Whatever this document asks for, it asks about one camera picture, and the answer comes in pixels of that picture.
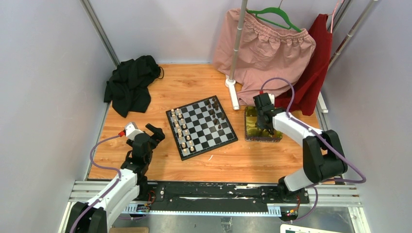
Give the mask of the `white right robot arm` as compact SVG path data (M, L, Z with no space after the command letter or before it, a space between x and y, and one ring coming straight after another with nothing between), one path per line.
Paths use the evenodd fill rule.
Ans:
M291 202L304 188L347 172L348 165L343 161L343 149L335 131L312 128L284 108L275 108L267 93L254 96L253 100L256 126L269 134L285 133L303 150L302 168L278 181L277 195L282 202Z

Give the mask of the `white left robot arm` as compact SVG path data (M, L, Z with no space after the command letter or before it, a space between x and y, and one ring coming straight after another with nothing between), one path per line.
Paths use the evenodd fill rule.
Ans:
M89 155L91 163L100 169L116 172L105 188L86 202L76 202L69 213L65 231L67 233L107 233L113 223L131 201L148 197L149 186L146 172L153 158L153 151L165 139L161 128L146 124L148 134L140 130L134 122L113 137L98 142ZM97 146L120 137L127 137L131 147L120 168L102 166L94 162L92 153Z

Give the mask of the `gold metal tin tray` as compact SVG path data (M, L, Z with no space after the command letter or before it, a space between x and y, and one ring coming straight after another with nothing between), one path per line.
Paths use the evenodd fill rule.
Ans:
M245 123L245 140L249 142L267 142L278 143L282 140L283 134L279 131L274 131L270 134L268 130L261 129L257 126L257 111L253 106L246 106L244 109Z

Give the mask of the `red cloth garment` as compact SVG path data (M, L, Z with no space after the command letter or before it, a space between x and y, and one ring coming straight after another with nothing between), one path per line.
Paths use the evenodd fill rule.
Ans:
M316 48L308 66L293 86L295 95L290 112L301 111L305 116L314 113L328 71L332 49L333 34L326 28L327 20L328 15L319 14L309 29L309 35L315 40Z

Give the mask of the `black white chessboard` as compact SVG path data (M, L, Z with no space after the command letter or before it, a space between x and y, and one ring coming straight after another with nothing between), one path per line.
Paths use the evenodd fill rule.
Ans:
M219 105L219 110L217 111L214 109L215 102L211 101L212 98L214 98L215 102ZM238 141L238 137L227 115L225 120L221 120L222 113L226 113L216 95L177 108L180 109L180 113L183 115L183 119L185 120L184 125L181 125L181 119L175 114L176 108L167 110L166 117L170 124L181 160L184 161ZM215 117L211 116L211 110L214 110ZM215 118L218 120L218 124L216 125L213 123ZM178 121L179 127L175 127L175 120ZM189 131L189 135L185 135L185 130ZM182 141L178 140L179 133L183 135ZM190 151L189 141L193 142L193 152ZM182 152L182 142L186 143L186 153Z

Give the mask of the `white rack stand base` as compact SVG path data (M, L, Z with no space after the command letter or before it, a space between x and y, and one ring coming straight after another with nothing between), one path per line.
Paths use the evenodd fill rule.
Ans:
M226 75L225 77L226 77L226 79L225 79L224 84L228 88L232 108L234 110L239 110L240 105L239 105L239 100L238 100L236 89L235 89L236 81L234 79L230 79L230 77L228 75Z

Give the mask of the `pink cloth garment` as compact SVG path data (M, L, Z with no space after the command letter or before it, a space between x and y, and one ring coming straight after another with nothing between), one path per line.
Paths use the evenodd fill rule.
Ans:
M316 42L306 29L301 32L266 25L247 13L240 38L234 80L240 105L253 106L253 97L264 88L279 96L296 84L310 62Z

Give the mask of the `black cloth garment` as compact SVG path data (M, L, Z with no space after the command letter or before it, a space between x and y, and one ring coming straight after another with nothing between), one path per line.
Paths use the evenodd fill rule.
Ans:
M123 61L106 82L103 101L111 103L121 117L129 112L145 113L151 103L148 86L163 77L163 68L151 55Z

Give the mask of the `silver rack pole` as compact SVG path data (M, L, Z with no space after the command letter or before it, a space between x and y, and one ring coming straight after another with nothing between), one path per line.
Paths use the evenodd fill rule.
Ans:
M246 13L246 8L247 8L247 3L248 0L243 0L241 3L241 8L240 8L240 15L239 15L239 20L237 24L237 32L236 32L236 37L235 37L235 43L234 43L234 54L233 54L233 59L232 59L232 65L230 69L230 74L229 74L229 83L234 84L234 74L235 74L235 69L237 65L237 59L238 59L238 51L240 48L240 39L241 39L241 33L244 25L244 17Z

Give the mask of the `green clothes hanger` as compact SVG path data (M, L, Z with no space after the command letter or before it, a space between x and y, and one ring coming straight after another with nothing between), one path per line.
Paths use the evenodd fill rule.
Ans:
M282 3L283 0L280 1L277 7L267 7L263 10L246 10L246 12L269 24L300 33L302 30L292 23L288 14L281 8Z

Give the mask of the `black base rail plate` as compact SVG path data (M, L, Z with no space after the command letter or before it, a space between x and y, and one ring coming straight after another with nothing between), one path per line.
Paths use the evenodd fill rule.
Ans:
M308 204L305 190L283 196L275 183L210 183L166 182L148 183L155 195L152 210L212 213L267 212L270 204L297 207Z

